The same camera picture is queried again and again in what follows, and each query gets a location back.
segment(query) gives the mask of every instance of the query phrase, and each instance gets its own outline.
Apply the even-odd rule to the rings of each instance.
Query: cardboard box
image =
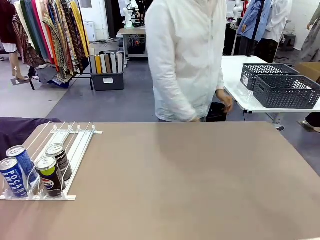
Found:
[[[302,62],[294,68],[300,75],[306,76],[320,84],[320,62]]]

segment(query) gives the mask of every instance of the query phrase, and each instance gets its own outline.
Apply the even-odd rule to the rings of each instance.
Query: blue can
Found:
[[[28,179],[29,176],[30,183],[33,183],[37,179],[38,173],[34,169],[35,165],[31,161],[24,146],[13,146],[6,151],[6,155],[8,157],[15,157],[17,159],[22,170],[24,171],[24,174],[26,175],[26,179]]]
[[[27,180],[15,157],[0,161],[0,173],[4,176],[16,198],[26,198]]]

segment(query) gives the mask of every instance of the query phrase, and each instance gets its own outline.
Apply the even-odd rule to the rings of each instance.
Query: basket label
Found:
[[[242,82],[243,84],[248,87],[248,84],[249,84],[249,78],[247,78],[247,76],[243,75],[242,77]]]
[[[112,77],[104,78],[103,79],[103,83],[104,84],[113,84],[114,83],[114,79]]]

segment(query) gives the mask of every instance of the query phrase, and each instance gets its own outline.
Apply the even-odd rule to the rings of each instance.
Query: person in white jacket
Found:
[[[272,64],[292,10],[293,0],[272,0],[266,31],[254,55]]]
[[[214,94],[226,112],[232,109],[221,68],[226,14],[226,0],[151,4],[145,17],[146,45],[160,122],[204,122]]]

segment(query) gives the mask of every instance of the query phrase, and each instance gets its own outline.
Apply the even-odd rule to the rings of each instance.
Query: hand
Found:
[[[216,92],[216,97],[224,103],[225,108],[224,108],[224,112],[225,113],[229,113],[232,111],[233,107],[234,107],[234,100],[232,99],[231,96],[228,96],[225,94],[225,91],[222,89],[218,89]]]
[[[244,33],[245,30],[246,30],[246,28],[247,28],[247,25],[243,24],[243,25],[242,25],[242,28],[241,28],[241,32]]]
[[[192,119],[190,122],[199,123],[200,122],[200,118],[196,117],[196,118]]]

